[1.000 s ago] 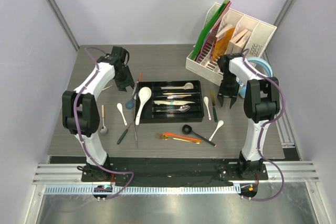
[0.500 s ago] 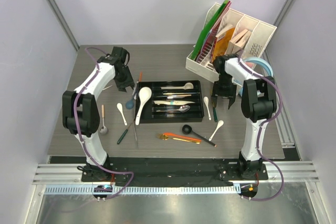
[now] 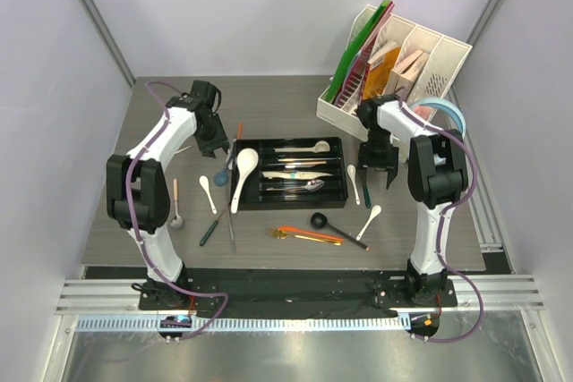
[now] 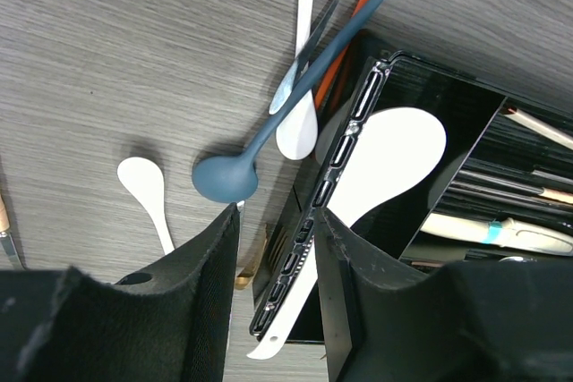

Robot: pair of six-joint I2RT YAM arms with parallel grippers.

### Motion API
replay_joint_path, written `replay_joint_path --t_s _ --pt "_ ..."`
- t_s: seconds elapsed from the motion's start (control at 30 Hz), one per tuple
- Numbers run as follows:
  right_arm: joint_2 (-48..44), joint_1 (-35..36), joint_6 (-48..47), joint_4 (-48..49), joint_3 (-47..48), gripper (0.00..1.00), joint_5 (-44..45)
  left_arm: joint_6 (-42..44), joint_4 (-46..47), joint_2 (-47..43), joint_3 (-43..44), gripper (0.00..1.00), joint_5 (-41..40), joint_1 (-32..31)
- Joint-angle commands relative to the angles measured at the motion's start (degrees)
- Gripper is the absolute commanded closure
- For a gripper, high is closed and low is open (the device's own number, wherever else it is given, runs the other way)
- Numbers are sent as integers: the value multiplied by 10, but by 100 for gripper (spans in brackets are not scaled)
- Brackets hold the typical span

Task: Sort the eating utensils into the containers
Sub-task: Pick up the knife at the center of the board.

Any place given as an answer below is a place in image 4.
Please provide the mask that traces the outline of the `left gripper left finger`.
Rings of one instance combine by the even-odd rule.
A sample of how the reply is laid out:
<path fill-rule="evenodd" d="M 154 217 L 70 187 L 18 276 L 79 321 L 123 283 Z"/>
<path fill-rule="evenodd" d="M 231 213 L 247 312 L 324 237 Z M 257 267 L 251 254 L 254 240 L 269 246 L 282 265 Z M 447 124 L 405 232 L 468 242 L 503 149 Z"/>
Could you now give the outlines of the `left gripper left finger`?
<path fill-rule="evenodd" d="M 4 381 L 219 381 L 240 213 L 116 284 L 75 267 L 1 274 Z"/>

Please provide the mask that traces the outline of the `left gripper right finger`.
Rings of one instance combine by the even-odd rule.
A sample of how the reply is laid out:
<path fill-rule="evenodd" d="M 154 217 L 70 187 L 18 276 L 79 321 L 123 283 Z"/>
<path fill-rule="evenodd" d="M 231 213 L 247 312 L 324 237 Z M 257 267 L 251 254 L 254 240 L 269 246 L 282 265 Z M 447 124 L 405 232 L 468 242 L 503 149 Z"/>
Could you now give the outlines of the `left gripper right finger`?
<path fill-rule="evenodd" d="M 458 261 L 425 274 L 327 209 L 314 242 L 330 380 L 571 380 L 569 262 Z"/>

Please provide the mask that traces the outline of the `beige sheathed knife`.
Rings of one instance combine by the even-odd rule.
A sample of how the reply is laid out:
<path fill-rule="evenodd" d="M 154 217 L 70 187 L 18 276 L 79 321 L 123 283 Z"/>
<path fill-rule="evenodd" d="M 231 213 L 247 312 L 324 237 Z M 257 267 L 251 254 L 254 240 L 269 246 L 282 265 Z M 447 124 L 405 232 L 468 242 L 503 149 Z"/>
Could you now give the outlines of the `beige sheathed knife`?
<path fill-rule="evenodd" d="M 571 236 L 513 218 L 486 222 L 432 213 L 424 221 L 421 231 L 451 240 L 572 256 Z"/>

